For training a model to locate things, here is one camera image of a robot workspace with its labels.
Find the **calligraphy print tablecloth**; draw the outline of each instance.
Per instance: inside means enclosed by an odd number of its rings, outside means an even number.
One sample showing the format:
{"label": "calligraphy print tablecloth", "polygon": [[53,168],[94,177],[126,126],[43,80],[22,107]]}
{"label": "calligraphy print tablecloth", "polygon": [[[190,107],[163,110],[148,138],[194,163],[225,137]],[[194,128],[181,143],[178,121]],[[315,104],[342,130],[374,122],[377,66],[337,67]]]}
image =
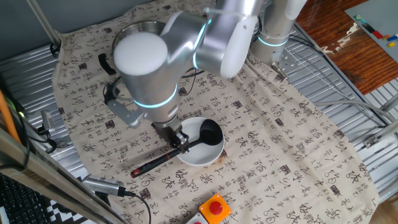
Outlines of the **calligraphy print tablecloth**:
{"label": "calligraphy print tablecloth", "polygon": [[[202,116],[219,123],[226,141],[221,157],[204,168],[175,158],[130,177],[134,168],[171,148],[150,121],[128,128],[103,103],[104,85],[115,76],[101,69],[98,55],[111,53],[112,39],[128,24],[166,22],[177,10],[198,14],[207,5],[152,2],[112,21],[59,35],[54,93],[88,172],[123,181],[141,195],[153,223],[185,223],[217,192],[233,211],[223,223],[368,223],[379,196],[354,147],[306,97],[250,53],[234,78],[203,73],[188,96],[193,78],[179,82],[179,118]],[[148,222],[146,207],[135,198],[110,201],[131,223]]]}

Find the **emergency stop button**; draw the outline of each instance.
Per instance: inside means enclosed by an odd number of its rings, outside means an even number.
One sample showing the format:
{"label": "emergency stop button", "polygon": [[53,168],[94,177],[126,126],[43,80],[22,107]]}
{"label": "emergency stop button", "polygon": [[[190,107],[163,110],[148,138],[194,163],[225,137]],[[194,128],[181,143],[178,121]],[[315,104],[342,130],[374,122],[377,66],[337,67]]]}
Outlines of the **emergency stop button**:
{"label": "emergency stop button", "polygon": [[212,196],[199,207],[199,211],[209,224],[217,224],[232,213],[220,194]]}
{"label": "emergency stop button", "polygon": [[219,215],[223,211],[223,205],[219,202],[213,202],[210,204],[210,212],[213,215]]}

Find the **glowing blue ring light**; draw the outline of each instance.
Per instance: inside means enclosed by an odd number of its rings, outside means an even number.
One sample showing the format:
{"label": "glowing blue ring light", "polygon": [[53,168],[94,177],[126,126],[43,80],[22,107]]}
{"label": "glowing blue ring light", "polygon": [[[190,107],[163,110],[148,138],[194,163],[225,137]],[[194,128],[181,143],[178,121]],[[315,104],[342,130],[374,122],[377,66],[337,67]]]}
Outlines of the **glowing blue ring light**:
{"label": "glowing blue ring light", "polygon": [[134,100],[134,102],[136,102],[136,105],[141,106],[143,108],[158,108],[158,107],[161,107],[161,106],[165,105],[166,103],[170,102],[170,100],[173,99],[176,92],[177,92],[177,85],[175,86],[174,93],[167,100],[163,101],[162,103],[155,104],[155,105],[145,105],[142,103],[138,103],[136,100]]}
{"label": "glowing blue ring light", "polygon": [[287,40],[286,40],[285,42],[283,42],[283,43],[281,43],[281,44],[268,44],[267,42],[261,40],[260,37],[258,37],[258,39],[259,39],[263,44],[268,45],[268,46],[271,46],[271,47],[279,47],[279,46],[282,46],[282,45],[286,44],[286,42],[287,42]]}

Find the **black ladle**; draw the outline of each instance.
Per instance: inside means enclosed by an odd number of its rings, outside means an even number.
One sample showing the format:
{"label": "black ladle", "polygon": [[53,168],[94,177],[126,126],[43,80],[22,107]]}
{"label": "black ladle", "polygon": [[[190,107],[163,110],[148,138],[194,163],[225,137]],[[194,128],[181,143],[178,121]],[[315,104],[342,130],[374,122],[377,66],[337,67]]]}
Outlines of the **black ladle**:
{"label": "black ladle", "polygon": [[[190,142],[189,143],[189,148],[196,146],[197,144],[200,143],[205,143],[209,146],[215,146],[219,144],[223,140],[223,131],[221,130],[221,127],[213,120],[211,119],[206,119],[201,125],[200,125],[200,133],[199,133],[199,138],[196,141]],[[155,167],[162,165],[169,159],[177,156],[180,154],[179,149],[174,149],[173,151],[164,154],[163,156],[160,156],[159,158],[154,159],[153,161],[150,161],[143,166],[140,166],[139,168],[135,169],[130,173],[132,178],[138,177],[142,174],[145,174],[146,172],[154,169]]]}
{"label": "black ladle", "polygon": [[218,145],[223,140],[223,131],[221,127],[212,119],[206,119],[200,126],[199,138],[196,141],[189,143],[189,148],[200,143],[205,143],[209,146]]}

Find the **robotic arm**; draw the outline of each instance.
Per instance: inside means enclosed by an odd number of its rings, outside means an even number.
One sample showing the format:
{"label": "robotic arm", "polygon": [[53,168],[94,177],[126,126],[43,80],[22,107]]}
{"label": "robotic arm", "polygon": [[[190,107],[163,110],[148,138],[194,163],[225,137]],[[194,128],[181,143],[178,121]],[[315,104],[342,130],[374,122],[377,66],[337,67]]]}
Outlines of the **robotic arm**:
{"label": "robotic arm", "polygon": [[[270,22],[263,22],[266,32],[278,32],[269,29],[272,23],[283,25],[280,28],[287,40],[305,1],[275,0],[282,2],[275,6],[278,12],[286,10],[283,14],[267,13]],[[187,153],[188,136],[177,118],[178,81],[192,66],[225,78],[235,76],[245,61],[263,3],[264,0],[217,0],[214,9],[206,9],[212,15],[208,19],[178,12],[160,36],[140,32],[120,41],[114,50],[114,62],[139,109],[132,113],[117,102],[108,104],[109,108],[132,127],[138,127],[142,117],[151,120],[162,138],[180,153]],[[260,59],[265,59],[264,55],[276,58],[273,48],[260,44]]]}

